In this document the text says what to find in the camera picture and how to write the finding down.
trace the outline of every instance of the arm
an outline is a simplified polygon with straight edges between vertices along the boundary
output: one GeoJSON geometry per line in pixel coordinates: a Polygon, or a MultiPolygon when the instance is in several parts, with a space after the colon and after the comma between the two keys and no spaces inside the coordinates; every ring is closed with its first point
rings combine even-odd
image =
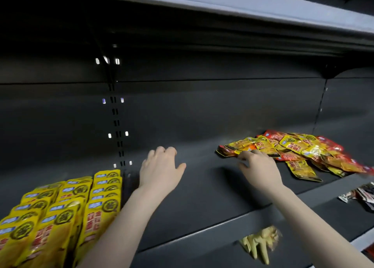
{"type": "Polygon", "coordinates": [[[264,193],[299,235],[317,268],[373,268],[374,264],[328,225],[282,183],[274,160],[257,150],[241,152],[239,163],[247,180],[264,193]]]}
{"type": "Polygon", "coordinates": [[[151,150],[140,169],[139,188],[130,196],[117,218],[87,253],[79,268],[127,268],[149,219],[162,200],[178,185],[186,164],[175,168],[176,150],[151,150]]]}

